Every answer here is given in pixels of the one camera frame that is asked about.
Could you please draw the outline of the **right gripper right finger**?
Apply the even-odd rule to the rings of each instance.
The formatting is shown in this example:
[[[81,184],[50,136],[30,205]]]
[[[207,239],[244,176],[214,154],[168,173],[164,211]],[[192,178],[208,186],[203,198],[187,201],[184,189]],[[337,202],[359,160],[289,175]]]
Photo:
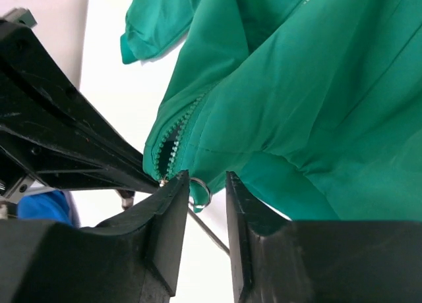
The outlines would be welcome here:
[[[421,224],[289,221],[226,176],[236,302],[420,302]]]

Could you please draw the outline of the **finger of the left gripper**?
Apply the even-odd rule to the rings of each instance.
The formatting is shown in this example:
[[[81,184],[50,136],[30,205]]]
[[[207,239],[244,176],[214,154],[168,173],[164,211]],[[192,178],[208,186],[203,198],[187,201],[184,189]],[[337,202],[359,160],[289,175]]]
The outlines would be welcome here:
[[[62,190],[153,193],[128,144],[70,83],[29,27],[1,21],[1,191],[30,177]]]

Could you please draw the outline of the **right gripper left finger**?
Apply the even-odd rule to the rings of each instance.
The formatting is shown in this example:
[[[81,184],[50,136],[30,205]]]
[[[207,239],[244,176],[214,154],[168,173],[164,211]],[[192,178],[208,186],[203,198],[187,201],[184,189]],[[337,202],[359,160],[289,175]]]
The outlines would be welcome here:
[[[2,302],[168,302],[175,295],[189,174],[95,227],[1,222]]]

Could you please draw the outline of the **green zip jacket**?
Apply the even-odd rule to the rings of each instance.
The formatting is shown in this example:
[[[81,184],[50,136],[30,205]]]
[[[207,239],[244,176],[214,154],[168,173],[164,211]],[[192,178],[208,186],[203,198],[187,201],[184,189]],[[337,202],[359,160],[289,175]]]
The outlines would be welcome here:
[[[291,219],[421,219],[421,0],[133,0],[125,64],[183,40],[143,169],[233,171]]]

